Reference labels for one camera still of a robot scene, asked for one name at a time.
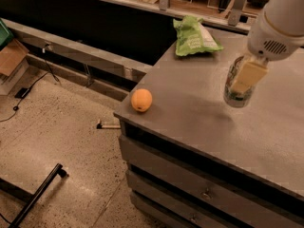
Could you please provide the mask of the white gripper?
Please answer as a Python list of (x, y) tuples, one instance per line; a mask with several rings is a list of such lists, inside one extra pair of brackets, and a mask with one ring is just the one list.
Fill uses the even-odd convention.
[[(295, 35), (276, 26), (268, 11), (264, 9), (251, 26), (248, 33), (247, 48), (256, 57), (264, 57), (268, 61), (279, 61), (290, 57), (298, 48), (304, 45), (304, 35)], [(231, 90), (236, 93), (245, 93), (255, 86), (266, 74), (268, 68), (257, 63), (244, 63), (232, 82)]]

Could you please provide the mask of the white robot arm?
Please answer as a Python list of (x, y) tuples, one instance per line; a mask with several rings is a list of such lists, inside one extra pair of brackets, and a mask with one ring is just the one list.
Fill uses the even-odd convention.
[(244, 94), (267, 73), (270, 61), (304, 46), (304, 0), (270, 0), (248, 33), (246, 52), (227, 76), (227, 90)]

